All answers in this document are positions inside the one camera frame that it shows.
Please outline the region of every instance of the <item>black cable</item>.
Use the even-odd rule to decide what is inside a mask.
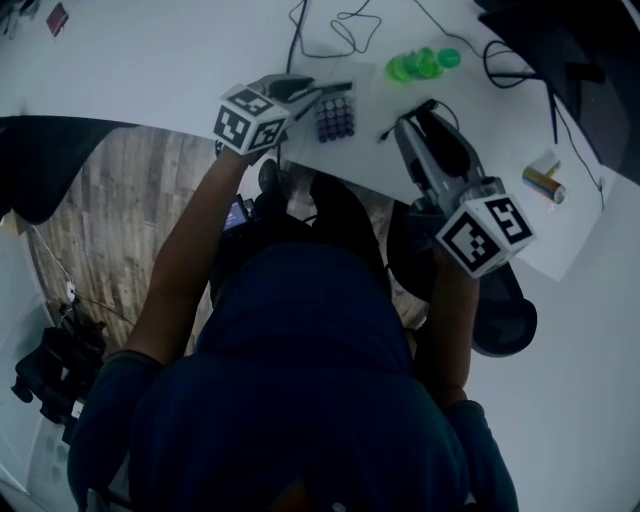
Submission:
[[[571,147],[573,148],[573,151],[575,151],[578,159],[582,162],[582,165],[584,165],[584,168],[589,173],[589,177],[591,178],[591,181],[593,181],[593,184],[598,189],[598,192],[600,192],[601,211],[604,211],[604,193],[602,192],[603,186],[602,186],[601,183],[598,183],[596,181],[596,179],[593,177],[593,173],[591,172],[591,169],[589,169],[589,166],[587,165],[587,162],[585,162],[584,159],[582,158],[582,156],[580,156],[580,153],[578,152],[578,148],[576,148],[576,145],[573,142],[573,137],[571,136],[571,130],[569,129],[569,125],[564,120],[564,117],[562,116],[562,112],[560,112],[560,109],[557,106],[556,106],[556,112],[558,113],[558,117],[560,117],[560,120],[562,121],[562,124],[564,125],[564,127],[567,130],[567,135],[569,135],[569,142],[571,143]]]
[[[469,49],[473,52],[473,54],[474,54],[476,57],[478,57],[479,59],[485,59],[485,58],[489,58],[489,59],[491,59],[491,58],[496,57],[497,55],[501,55],[501,54],[503,54],[503,53],[515,53],[515,52],[513,52],[512,50],[504,50],[504,51],[500,51],[500,52],[498,52],[498,53],[495,53],[495,54],[493,54],[493,55],[489,55],[489,57],[485,57],[484,55],[481,55],[481,54],[480,54],[480,52],[478,52],[478,51],[473,47],[473,45],[472,45],[469,41],[467,41],[464,37],[462,37],[462,36],[460,36],[460,35],[458,35],[458,34],[452,34],[451,32],[447,32],[447,31],[445,30],[445,28],[444,28],[442,25],[440,25],[440,23],[438,23],[438,20],[436,20],[436,19],[431,15],[431,13],[429,13],[429,11],[427,11],[427,9],[424,7],[424,5],[422,5],[422,4],[419,2],[419,0],[413,0],[413,1],[418,5],[418,7],[420,7],[420,9],[422,10],[422,12],[423,12],[423,13],[425,13],[425,14],[429,17],[429,19],[433,22],[433,24],[434,24],[436,27],[438,27],[438,28],[440,29],[440,31],[441,31],[445,36],[447,36],[447,37],[451,37],[451,38],[453,38],[453,39],[457,39],[458,41],[462,41],[464,44],[466,44],[466,45],[469,47]]]
[[[522,82],[526,82],[527,80],[531,79],[532,77],[522,77],[517,79],[515,82],[511,82],[510,84],[500,84],[498,82],[496,82],[495,78],[491,75],[491,73],[489,72],[489,64],[488,61],[491,57],[495,57],[496,55],[500,55],[502,53],[507,53],[510,50],[502,50],[500,52],[494,53],[493,55],[489,56],[489,49],[494,45],[494,44],[501,44],[502,46],[506,46],[502,41],[491,41],[490,43],[487,44],[487,46],[484,47],[484,54],[482,56],[482,65],[484,66],[484,72],[487,75],[487,78],[489,79],[489,81],[495,85],[498,89],[511,89],[512,87],[517,87],[518,85],[520,85]]]
[[[302,55],[310,59],[340,59],[342,57],[349,57],[354,53],[359,53],[359,54],[366,53],[367,50],[369,50],[369,45],[371,44],[371,40],[373,39],[374,34],[380,28],[380,25],[382,25],[382,18],[380,16],[376,16],[374,14],[362,14],[362,11],[367,7],[367,5],[369,5],[370,1],[371,0],[365,0],[365,2],[356,12],[339,12],[336,16],[337,19],[331,20],[331,22],[329,23],[329,25],[331,26],[331,29],[347,42],[347,44],[351,47],[351,50],[346,53],[317,55],[317,54],[307,52],[304,47],[304,39],[302,38],[301,31],[302,31],[302,27],[304,26],[305,12],[307,10],[307,6],[309,5],[309,0],[300,0],[298,5],[296,5],[293,9],[289,11],[289,19],[296,26],[296,34],[294,35],[294,40],[300,39],[300,50],[302,52]],[[293,17],[293,13],[301,5],[302,5],[302,12],[300,13],[300,17],[296,21],[296,19]],[[368,19],[376,20],[376,26],[373,28],[373,30],[369,34],[369,37],[367,38],[367,42],[362,50],[358,48],[356,38],[351,32],[351,30],[349,30],[346,27],[346,25],[342,23],[343,21],[349,20],[351,18],[368,18]]]
[[[460,122],[458,121],[458,117],[454,114],[453,110],[451,110],[447,105],[445,105],[441,101],[436,100],[436,103],[437,103],[436,107],[444,107],[449,111],[449,113],[451,114],[451,117],[453,117],[453,120],[456,122],[456,131],[459,132]]]
[[[106,309],[107,311],[113,313],[114,315],[120,317],[122,320],[124,320],[125,322],[127,322],[131,327],[133,327],[133,322],[131,320],[129,320],[128,318],[126,318],[124,315],[122,315],[121,313],[118,313],[115,309],[110,308],[109,306],[105,306],[104,304],[102,304],[101,302],[96,302],[95,300],[91,300],[88,299],[87,297],[82,297],[81,295],[78,295],[76,293],[76,297],[78,297],[79,299],[82,300],[86,300],[87,302],[90,302],[91,304],[95,304],[96,306],[99,306],[103,309]]]
[[[9,14],[7,14],[7,28],[4,29],[4,32],[2,33],[3,36],[6,36],[9,33],[9,27],[11,26],[11,15],[13,14],[13,9],[11,9],[9,11]]]
[[[302,22],[304,20],[304,15],[307,11],[307,2],[306,0],[302,0],[303,6],[302,6],[302,12],[300,13],[300,22],[299,23],[295,23],[296,26],[296,30],[293,33],[293,39],[291,40],[291,45],[289,46],[289,54],[287,55],[287,66],[285,69],[285,72],[291,73],[291,65],[293,64],[293,55],[296,51],[296,45],[298,44],[298,39],[300,38],[300,31],[302,30]],[[293,10],[296,10],[298,7],[300,6],[300,4],[296,5]],[[289,11],[289,19],[291,19],[291,13],[293,11]],[[281,163],[282,163],[282,151],[281,151],[281,147],[282,144],[278,144],[278,148],[276,149],[276,163],[278,164],[278,169],[281,169]]]

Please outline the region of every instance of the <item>white cube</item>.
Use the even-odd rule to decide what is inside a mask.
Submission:
[[[287,127],[290,112],[244,85],[220,98],[213,127],[217,139],[241,155],[275,146]]]
[[[474,279],[507,263],[536,239],[512,194],[464,202],[436,239]]]

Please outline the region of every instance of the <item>white table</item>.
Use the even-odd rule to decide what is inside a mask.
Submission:
[[[287,13],[297,0],[65,0],[69,21],[54,39],[45,19],[56,2],[42,0],[35,20],[20,27],[14,40],[0,39],[0,116],[109,119],[211,138],[221,94],[236,83],[284,70],[294,31]],[[480,10],[471,0],[423,2],[477,50],[496,39],[477,21]],[[361,4],[310,0],[303,31],[307,49],[346,49],[329,21]],[[554,205],[522,183],[524,167],[553,146],[543,84],[530,81],[508,91],[493,87],[480,59],[445,37],[410,0],[372,0],[366,12],[383,18],[366,54],[315,60],[298,51],[293,66],[293,72],[321,81],[355,79],[356,136],[321,145],[310,119],[303,119],[290,130],[284,157],[411,202],[419,192],[393,136],[383,144],[377,139],[418,103],[430,97],[443,101],[456,112],[485,172],[503,179],[535,228],[538,240],[519,257],[560,280],[600,217],[600,198],[562,124],[555,150],[562,160],[557,179],[568,190],[567,200]],[[347,23],[364,44],[373,21]],[[455,47],[462,66],[439,80],[391,83],[384,73],[389,59],[422,46]],[[511,58],[521,70],[522,61]],[[596,162],[575,123],[564,116],[592,172],[604,178],[606,198],[616,174]]]

